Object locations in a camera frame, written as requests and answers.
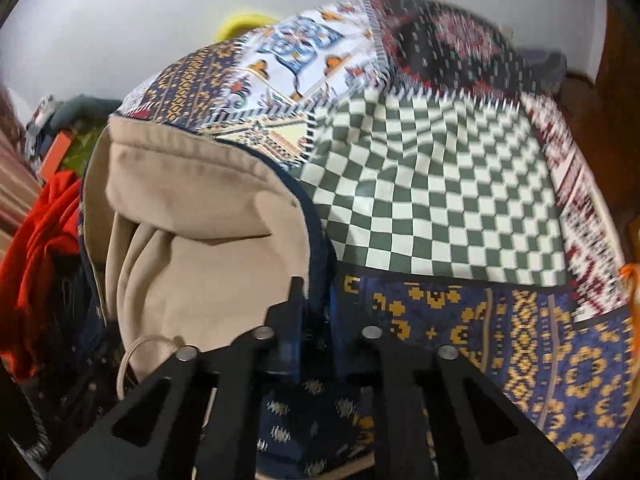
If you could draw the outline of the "navy patterned hooded jacket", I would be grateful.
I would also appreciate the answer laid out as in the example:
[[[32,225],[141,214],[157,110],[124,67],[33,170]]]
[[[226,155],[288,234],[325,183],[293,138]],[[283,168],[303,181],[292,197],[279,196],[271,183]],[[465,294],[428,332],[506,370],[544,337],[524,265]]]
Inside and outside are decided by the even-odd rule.
[[[253,479],[371,479],[363,388],[330,344],[334,247],[300,183],[235,140],[113,115],[79,178],[79,255],[54,260],[18,382],[2,363],[1,427],[50,479],[201,479],[218,360],[305,282],[299,378],[262,398]]]

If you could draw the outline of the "patchwork patterned bedspread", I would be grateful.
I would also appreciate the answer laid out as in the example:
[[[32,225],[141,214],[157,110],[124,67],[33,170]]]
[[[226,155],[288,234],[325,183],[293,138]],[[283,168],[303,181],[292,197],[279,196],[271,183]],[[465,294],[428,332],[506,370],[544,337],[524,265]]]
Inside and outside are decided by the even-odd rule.
[[[334,304],[449,344],[590,477],[637,403],[620,239],[555,100],[500,30],[350,0],[201,48],[117,112],[274,158],[335,252]]]

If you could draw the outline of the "red garment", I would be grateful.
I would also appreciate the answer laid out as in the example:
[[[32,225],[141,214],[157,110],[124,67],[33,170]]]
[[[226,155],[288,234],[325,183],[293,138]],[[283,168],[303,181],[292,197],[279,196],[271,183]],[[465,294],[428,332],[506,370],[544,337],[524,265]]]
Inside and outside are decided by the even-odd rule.
[[[33,378],[42,364],[37,341],[50,323],[54,260],[79,255],[80,185],[72,170],[54,174],[1,263],[1,359],[18,382]]]

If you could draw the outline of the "green patterned bag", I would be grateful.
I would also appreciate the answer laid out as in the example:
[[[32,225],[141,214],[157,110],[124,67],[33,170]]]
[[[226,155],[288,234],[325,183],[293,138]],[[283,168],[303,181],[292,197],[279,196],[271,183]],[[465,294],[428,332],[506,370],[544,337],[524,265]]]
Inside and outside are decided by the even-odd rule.
[[[73,171],[80,178],[85,173],[96,142],[98,142],[103,130],[104,127],[93,126],[86,131],[77,133],[58,169]]]

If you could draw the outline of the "striped curtain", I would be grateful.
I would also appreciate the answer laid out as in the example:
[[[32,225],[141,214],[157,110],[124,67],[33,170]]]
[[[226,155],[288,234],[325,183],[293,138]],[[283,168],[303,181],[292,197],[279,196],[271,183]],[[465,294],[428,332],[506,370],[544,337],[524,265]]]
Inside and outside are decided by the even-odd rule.
[[[28,169],[22,148],[25,129],[18,120],[9,91],[0,96],[0,245],[1,258],[40,194],[41,185]]]

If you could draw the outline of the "orange box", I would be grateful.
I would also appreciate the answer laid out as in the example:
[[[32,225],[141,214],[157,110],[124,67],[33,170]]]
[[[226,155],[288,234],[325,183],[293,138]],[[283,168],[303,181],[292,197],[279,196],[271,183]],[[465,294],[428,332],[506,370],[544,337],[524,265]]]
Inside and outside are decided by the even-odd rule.
[[[52,176],[58,171],[62,161],[72,146],[75,139],[75,133],[70,130],[58,130],[53,139],[50,148],[47,150],[46,156],[43,157],[39,177],[43,182],[48,182]]]

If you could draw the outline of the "grey-green stuffed cushion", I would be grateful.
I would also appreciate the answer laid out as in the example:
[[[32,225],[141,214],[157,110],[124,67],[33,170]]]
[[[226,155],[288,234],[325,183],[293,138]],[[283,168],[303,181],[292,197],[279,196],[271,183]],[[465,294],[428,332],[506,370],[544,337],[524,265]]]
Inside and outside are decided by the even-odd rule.
[[[104,125],[121,100],[99,99],[80,94],[60,104],[53,113],[50,127],[53,131],[74,130],[77,124]]]

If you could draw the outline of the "grey backpack on floor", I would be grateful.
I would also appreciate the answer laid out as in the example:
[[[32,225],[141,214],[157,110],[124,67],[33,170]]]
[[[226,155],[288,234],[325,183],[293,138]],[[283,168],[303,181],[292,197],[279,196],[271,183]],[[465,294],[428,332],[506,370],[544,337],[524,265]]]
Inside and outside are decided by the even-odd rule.
[[[568,71],[567,58],[563,52],[537,48],[519,48],[518,53],[529,66],[533,67],[542,90],[551,94],[560,92]]]

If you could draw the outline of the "yellow round object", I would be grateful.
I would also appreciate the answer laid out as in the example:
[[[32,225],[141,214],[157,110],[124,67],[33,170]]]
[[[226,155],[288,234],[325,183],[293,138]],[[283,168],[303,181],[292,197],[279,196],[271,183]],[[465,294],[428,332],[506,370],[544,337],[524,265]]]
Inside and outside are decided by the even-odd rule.
[[[232,40],[241,37],[250,30],[277,23],[275,18],[257,13],[241,13],[227,18],[215,32],[215,42]]]

